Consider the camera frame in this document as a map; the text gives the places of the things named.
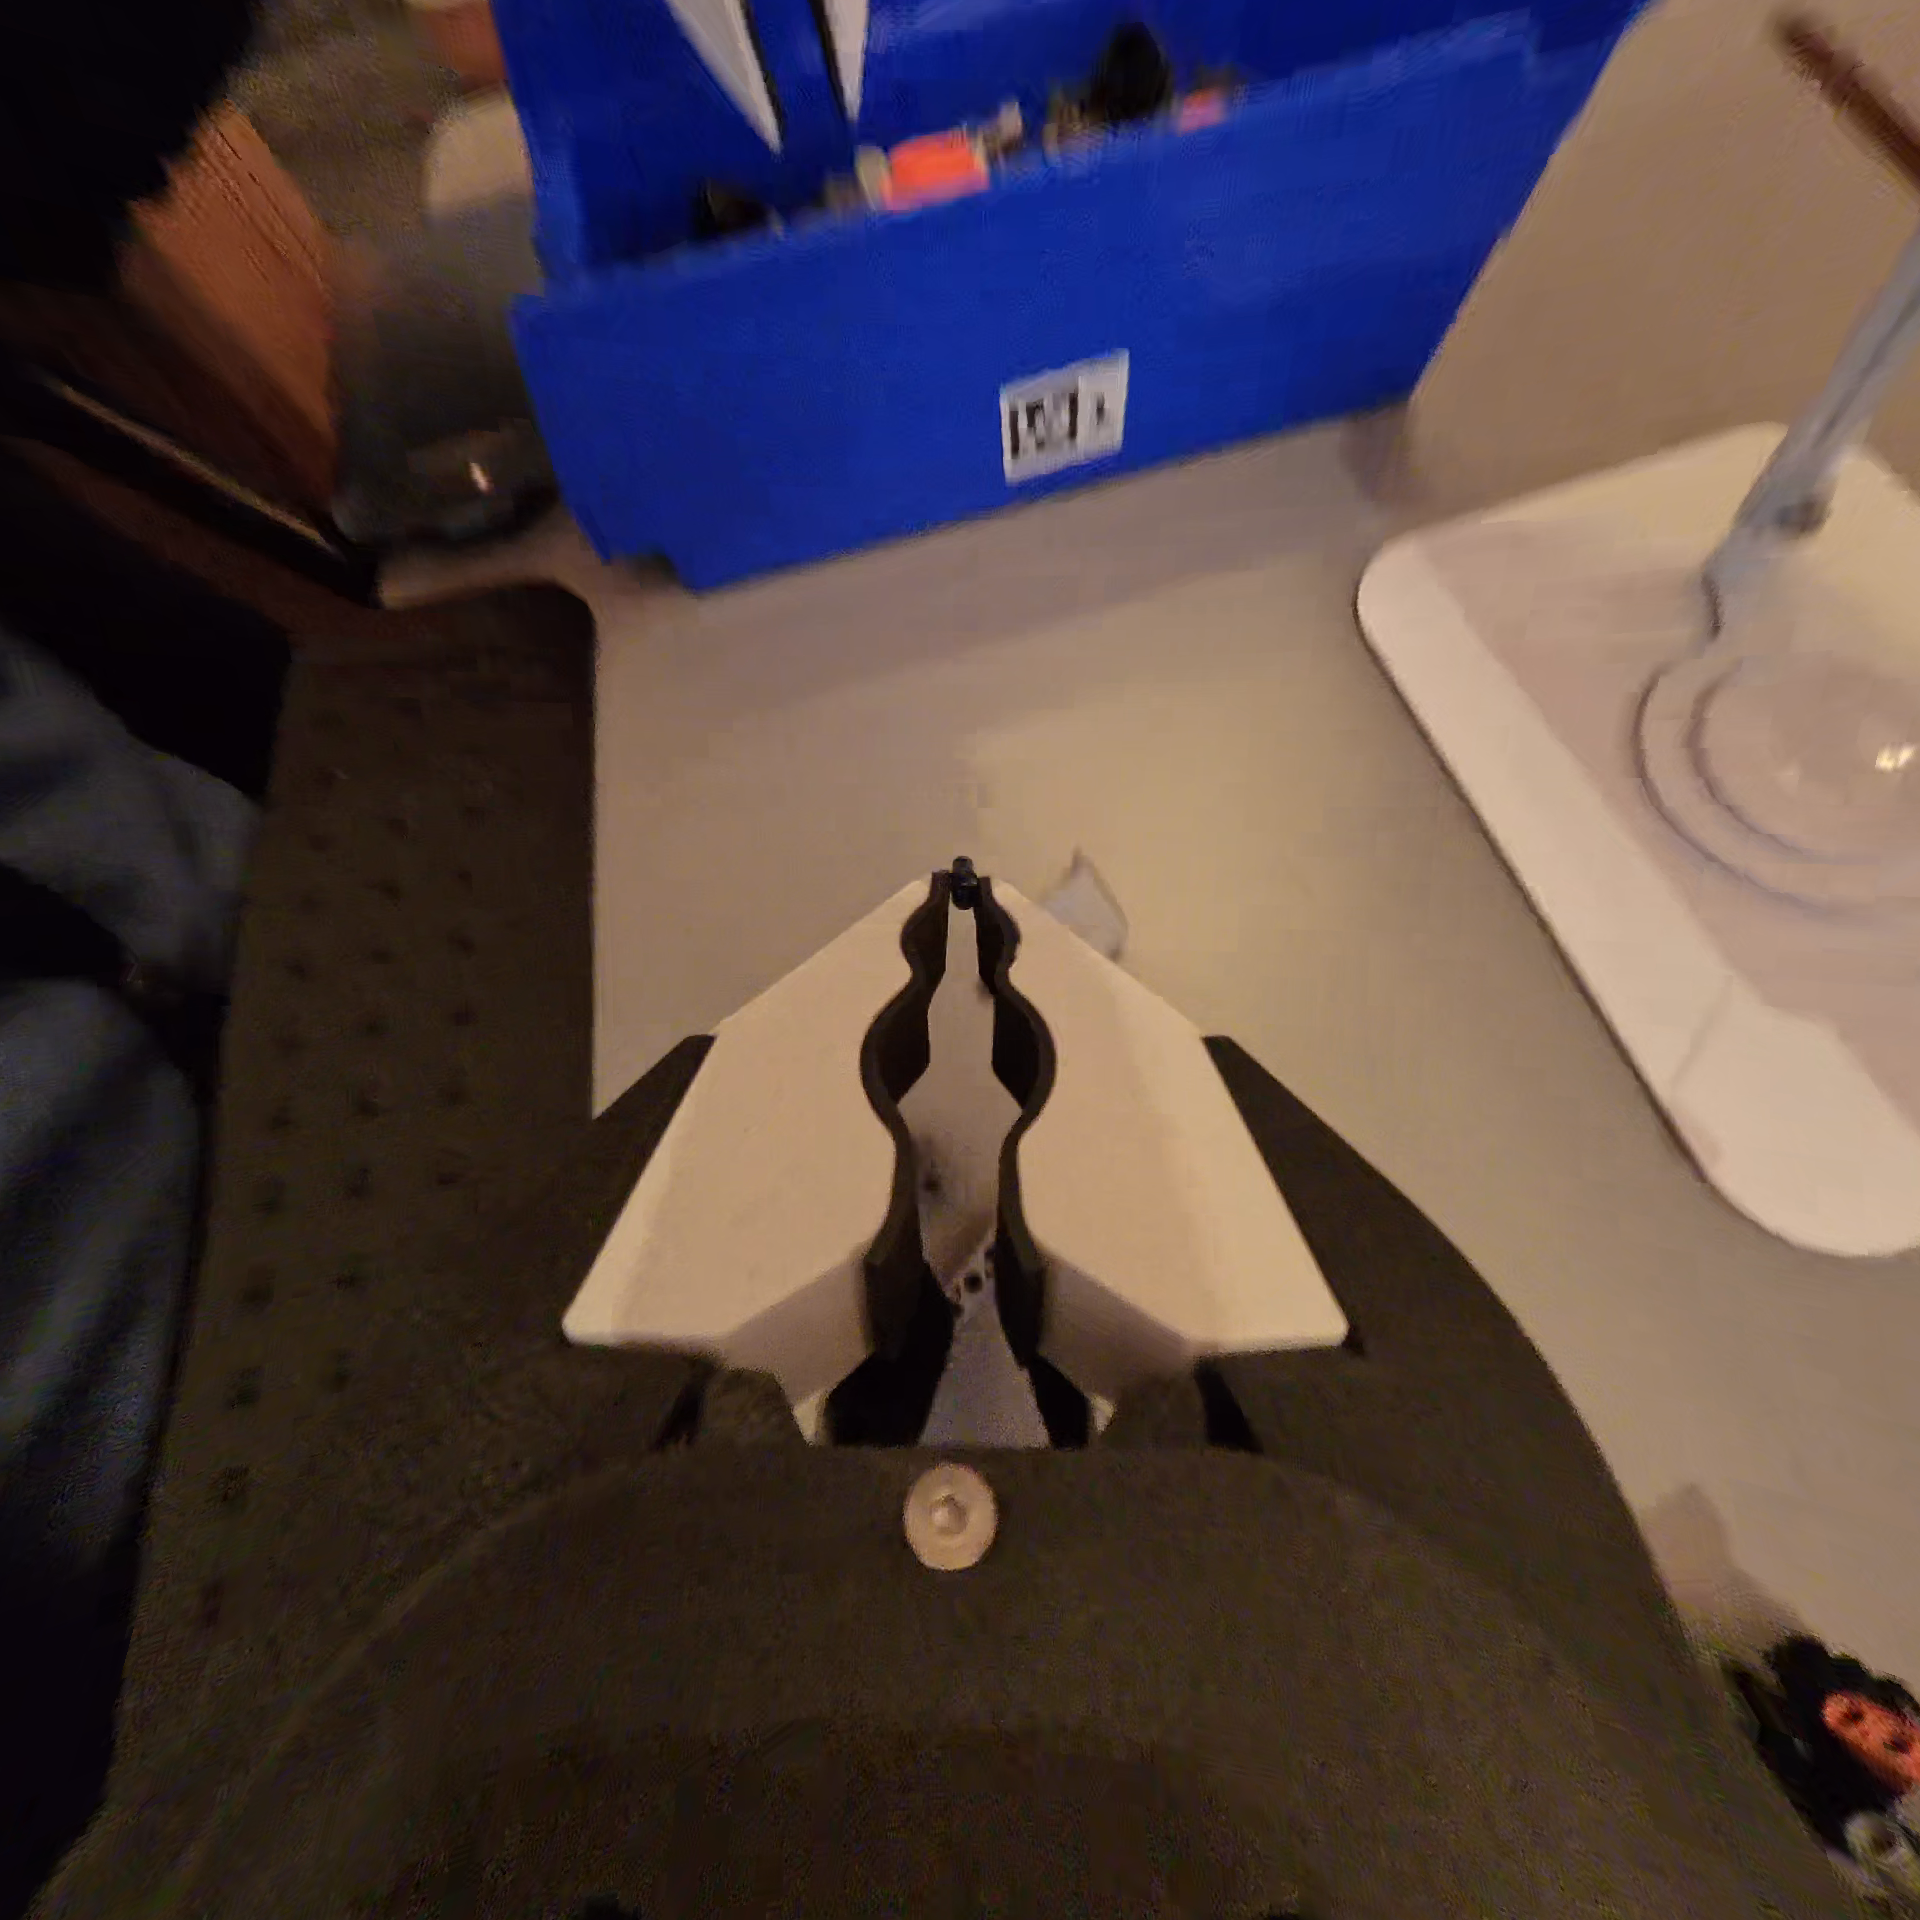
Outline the brown wooden cabinet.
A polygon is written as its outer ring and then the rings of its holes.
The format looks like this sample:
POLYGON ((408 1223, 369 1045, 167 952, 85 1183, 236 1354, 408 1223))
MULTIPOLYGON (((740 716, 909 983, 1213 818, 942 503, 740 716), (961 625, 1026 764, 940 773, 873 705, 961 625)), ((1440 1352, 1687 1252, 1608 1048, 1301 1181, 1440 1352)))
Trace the brown wooden cabinet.
POLYGON ((285 510, 327 506, 333 244, 233 102, 133 205, 98 294, 6 280, 4 348, 285 510))

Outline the grey orange toy brick vehicle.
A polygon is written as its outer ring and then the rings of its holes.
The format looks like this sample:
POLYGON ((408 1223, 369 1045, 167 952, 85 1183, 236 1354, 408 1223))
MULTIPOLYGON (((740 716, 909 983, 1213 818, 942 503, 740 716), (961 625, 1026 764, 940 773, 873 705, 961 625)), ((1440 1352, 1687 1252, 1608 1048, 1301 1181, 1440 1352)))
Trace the grey orange toy brick vehicle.
POLYGON ((1821 1638, 1724 1658, 1750 1743, 1834 1870, 1885 1912, 1918 1908, 1918 1701, 1821 1638))

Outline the blue tagged plastic bin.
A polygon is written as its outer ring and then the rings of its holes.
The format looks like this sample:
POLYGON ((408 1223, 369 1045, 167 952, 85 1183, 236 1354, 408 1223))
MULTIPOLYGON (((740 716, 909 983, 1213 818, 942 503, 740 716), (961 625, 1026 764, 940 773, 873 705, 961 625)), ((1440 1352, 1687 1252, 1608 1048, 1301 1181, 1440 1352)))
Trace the blue tagged plastic bin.
POLYGON ((669 9, 492 12, 560 493, 706 589, 1404 400, 1642 4, 1246 4, 1230 85, 1159 122, 714 241, 663 229, 669 9))

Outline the black perforated panel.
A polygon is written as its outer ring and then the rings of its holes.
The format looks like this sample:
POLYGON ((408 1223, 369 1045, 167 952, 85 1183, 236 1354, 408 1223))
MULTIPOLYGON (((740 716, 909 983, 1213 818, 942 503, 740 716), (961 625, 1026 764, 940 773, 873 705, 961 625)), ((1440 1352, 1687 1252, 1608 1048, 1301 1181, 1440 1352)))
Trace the black perforated panel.
POLYGON ((264 1634, 301 1544, 512 1306, 469 1257, 592 1089, 592 634, 556 588, 294 642, 144 1604, 264 1634))

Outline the white rounded board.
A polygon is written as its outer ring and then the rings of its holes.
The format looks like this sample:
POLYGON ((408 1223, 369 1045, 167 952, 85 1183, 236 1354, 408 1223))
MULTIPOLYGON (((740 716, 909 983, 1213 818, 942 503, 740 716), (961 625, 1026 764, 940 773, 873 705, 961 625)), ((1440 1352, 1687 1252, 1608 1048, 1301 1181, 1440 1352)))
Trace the white rounded board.
MULTIPOLYGON (((1740 882, 1647 799, 1645 684, 1708 633, 1697 569, 1782 429, 1754 422, 1388 543, 1359 633, 1700 1175, 1833 1257, 1918 1238, 1916 909, 1740 882)), ((1805 564, 1916 616, 1916 493, 1862 449, 1805 564)))

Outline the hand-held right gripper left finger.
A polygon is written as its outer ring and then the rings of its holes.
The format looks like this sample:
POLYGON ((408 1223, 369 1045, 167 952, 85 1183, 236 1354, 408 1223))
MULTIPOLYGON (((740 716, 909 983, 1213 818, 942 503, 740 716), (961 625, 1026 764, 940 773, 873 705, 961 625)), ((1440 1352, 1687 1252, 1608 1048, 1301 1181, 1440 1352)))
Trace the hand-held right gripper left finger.
POLYGON ((842 1438, 921 1431, 954 1310, 903 1100, 960 887, 905 884, 712 1028, 564 1306, 567 1341, 767 1375, 842 1438))

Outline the group of orange toy wheels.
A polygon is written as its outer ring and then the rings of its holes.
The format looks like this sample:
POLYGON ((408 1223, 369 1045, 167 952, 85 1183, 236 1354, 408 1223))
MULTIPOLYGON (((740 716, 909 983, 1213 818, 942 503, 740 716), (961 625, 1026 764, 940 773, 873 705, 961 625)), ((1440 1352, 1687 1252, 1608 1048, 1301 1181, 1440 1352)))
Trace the group of orange toy wheels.
POLYGON ((972 128, 913 134, 879 154, 876 204, 885 209, 967 198, 991 180, 988 142, 972 128))

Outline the small grey panel piece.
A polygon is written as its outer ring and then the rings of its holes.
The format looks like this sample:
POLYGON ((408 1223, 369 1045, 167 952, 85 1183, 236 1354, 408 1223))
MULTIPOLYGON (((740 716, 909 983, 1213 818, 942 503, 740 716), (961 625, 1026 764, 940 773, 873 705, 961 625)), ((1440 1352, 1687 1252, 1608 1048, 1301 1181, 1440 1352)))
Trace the small grey panel piece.
POLYGON ((1076 848, 1039 900, 1062 928, 1108 962, 1120 962, 1129 944, 1129 919, 1093 857, 1076 848))

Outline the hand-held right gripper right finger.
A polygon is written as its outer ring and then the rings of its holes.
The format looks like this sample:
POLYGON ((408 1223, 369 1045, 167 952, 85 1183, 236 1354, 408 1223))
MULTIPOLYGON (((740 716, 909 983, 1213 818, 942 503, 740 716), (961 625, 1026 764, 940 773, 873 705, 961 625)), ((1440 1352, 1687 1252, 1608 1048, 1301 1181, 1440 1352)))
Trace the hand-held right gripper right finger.
POLYGON ((1070 1448, 1135 1384, 1351 1333, 1192 1022, 976 884, 976 1442, 1070 1448))

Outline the white round stand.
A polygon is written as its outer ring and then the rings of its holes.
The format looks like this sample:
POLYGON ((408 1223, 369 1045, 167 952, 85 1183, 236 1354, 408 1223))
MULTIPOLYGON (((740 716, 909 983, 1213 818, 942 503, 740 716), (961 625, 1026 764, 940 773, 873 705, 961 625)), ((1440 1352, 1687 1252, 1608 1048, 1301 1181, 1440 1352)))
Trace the white round stand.
POLYGON ((1703 560, 1704 637, 1636 713, 1668 828, 1740 882, 1846 913, 1916 909, 1916 615, 1878 616, 1805 552, 1916 336, 1911 238, 1703 560))

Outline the grey flat plate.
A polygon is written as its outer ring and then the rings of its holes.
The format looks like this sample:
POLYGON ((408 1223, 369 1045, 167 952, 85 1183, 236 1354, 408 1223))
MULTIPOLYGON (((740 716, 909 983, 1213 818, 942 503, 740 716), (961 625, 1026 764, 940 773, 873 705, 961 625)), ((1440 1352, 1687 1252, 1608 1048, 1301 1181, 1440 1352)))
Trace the grey flat plate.
POLYGON ((529 417, 509 417, 361 464, 328 514, 354 543, 378 552, 514 536, 560 500, 529 417))

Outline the person's blue jeans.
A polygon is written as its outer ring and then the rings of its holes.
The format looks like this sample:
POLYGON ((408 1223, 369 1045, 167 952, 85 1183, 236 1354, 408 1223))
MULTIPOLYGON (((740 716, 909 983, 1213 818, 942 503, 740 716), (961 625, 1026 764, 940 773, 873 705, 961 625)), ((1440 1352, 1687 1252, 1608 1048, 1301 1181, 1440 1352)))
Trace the person's blue jeans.
POLYGON ((4 634, 4 1532, 73 1553, 137 1502, 174 1370, 256 820, 4 634))

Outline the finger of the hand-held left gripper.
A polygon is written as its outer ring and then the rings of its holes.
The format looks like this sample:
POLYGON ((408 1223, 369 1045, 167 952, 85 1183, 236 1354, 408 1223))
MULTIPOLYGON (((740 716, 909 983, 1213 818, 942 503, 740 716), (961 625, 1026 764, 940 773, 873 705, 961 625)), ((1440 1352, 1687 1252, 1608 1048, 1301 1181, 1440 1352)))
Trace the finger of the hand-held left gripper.
POLYGON ((873 4, 869 0, 814 1, 822 54, 832 73, 832 86, 842 117, 857 126, 866 77, 869 32, 873 4))
POLYGON ((769 152, 784 146, 777 96, 749 1, 664 1, 688 45, 769 152))

